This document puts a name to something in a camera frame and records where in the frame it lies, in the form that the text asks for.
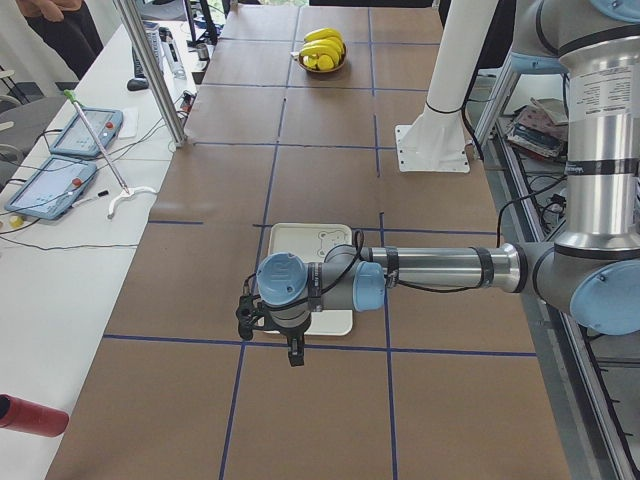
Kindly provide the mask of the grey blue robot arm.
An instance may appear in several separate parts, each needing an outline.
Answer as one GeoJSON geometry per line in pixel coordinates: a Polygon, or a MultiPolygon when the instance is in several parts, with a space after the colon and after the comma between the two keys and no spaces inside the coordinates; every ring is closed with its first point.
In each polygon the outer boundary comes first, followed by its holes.
{"type": "Polygon", "coordinates": [[[286,337],[292,365],[322,310],[379,309],[388,289],[432,293],[496,287],[537,296],[606,335],[639,328],[639,5],[635,1],[520,1],[514,57],[569,75],[566,225],[550,243],[496,248],[331,249],[320,263],[267,256],[236,311],[238,332],[286,337]]]}

